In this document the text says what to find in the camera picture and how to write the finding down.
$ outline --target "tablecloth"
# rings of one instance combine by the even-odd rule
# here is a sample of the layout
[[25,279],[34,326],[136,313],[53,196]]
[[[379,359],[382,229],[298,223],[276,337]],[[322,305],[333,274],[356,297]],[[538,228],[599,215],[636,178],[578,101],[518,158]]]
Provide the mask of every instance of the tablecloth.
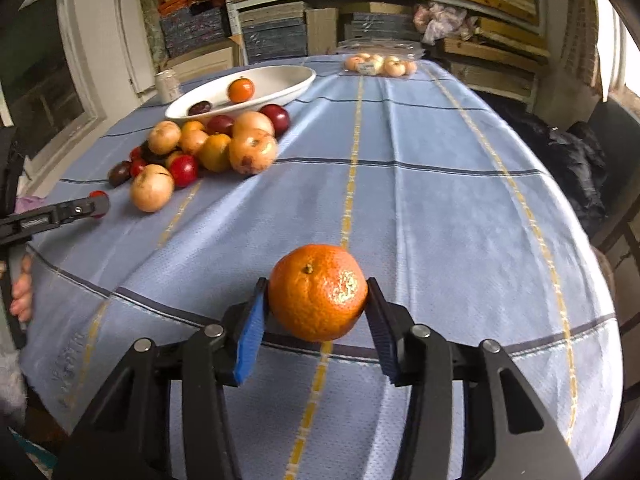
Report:
[[[622,355],[596,257],[555,181],[436,64],[421,62],[401,80],[345,73],[341,57],[286,63],[318,77],[287,105],[292,127],[265,173],[205,175],[161,211],[137,211],[129,186],[110,189],[105,179],[162,120],[164,107],[149,104],[100,138],[49,195],[54,203],[104,189],[111,210],[32,243],[35,316],[21,364],[45,405],[71,430],[137,338],[183,340],[247,300],[284,254],[342,243],[416,322],[449,340],[504,345],[586,475],[612,439]],[[319,346],[279,344],[273,319],[268,332],[251,377],[225,390],[243,477],[391,478],[410,392],[381,374],[366,320],[323,355],[316,386]],[[183,478],[179,394],[175,383],[172,462]],[[452,478],[462,453],[458,384],[454,398]]]

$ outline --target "black plastic bag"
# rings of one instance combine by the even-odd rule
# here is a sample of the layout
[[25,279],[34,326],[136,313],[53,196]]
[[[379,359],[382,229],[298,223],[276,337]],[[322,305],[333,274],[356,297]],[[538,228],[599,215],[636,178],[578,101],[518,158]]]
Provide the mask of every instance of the black plastic bag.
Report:
[[601,199],[607,170],[604,154],[589,125],[578,122],[564,132],[535,115],[504,106],[494,108],[548,169],[585,232],[594,234],[607,217]]

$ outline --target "plastic container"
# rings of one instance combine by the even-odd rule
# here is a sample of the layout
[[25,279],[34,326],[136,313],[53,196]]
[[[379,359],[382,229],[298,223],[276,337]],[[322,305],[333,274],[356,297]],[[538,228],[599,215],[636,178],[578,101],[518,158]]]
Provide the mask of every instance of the plastic container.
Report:
[[411,77],[424,54],[420,43],[390,39],[343,41],[337,54],[347,54],[345,74]]

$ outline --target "red fruit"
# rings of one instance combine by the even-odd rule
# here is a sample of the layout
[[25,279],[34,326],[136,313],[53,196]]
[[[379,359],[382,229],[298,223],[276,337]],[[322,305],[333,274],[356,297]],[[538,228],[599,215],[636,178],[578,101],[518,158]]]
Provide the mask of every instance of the red fruit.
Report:
[[198,178],[198,163],[191,155],[178,156],[171,163],[169,173],[174,178],[176,186],[187,187]]
[[[101,189],[96,189],[95,191],[92,191],[91,193],[89,193],[89,198],[92,198],[94,196],[106,196],[109,197],[108,194],[106,194],[103,190]],[[102,218],[104,215],[93,215],[94,218]]]
[[136,146],[133,150],[130,151],[129,153],[129,160],[131,162],[133,162],[134,160],[136,160],[137,158],[142,158],[142,148],[140,148],[140,146]]
[[136,178],[140,173],[142,173],[142,170],[145,169],[145,166],[146,162],[144,160],[142,160],[141,158],[134,158],[131,163],[131,176],[133,178]]
[[207,133],[209,135],[225,134],[231,137],[231,127],[233,125],[234,120],[232,117],[228,115],[214,115],[209,123],[207,123]]
[[291,124],[289,113],[282,106],[265,105],[260,108],[260,113],[265,114],[273,123],[274,136],[276,138],[286,132]]

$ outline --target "blue gripper pad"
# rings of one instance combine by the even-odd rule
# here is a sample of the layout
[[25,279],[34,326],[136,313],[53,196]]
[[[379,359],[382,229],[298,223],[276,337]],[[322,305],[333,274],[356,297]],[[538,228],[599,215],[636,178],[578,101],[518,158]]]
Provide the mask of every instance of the blue gripper pad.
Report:
[[376,347],[376,352],[378,353],[382,373],[389,378],[392,384],[396,384],[396,380],[400,375],[400,370],[398,369],[398,349],[393,338],[392,330],[380,308],[379,299],[375,298],[375,295],[375,291],[373,291],[372,294],[370,290],[370,296],[365,309],[367,322],[369,323],[369,331],[373,338],[373,345]]
[[238,386],[242,384],[254,368],[255,360],[258,356],[262,336],[264,335],[264,295],[266,289],[257,289],[256,294],[250,300],[252,305],[244,323],[244,328],[238,340],[238,350],[236,351],[236,366],[234,368],[234,379]]

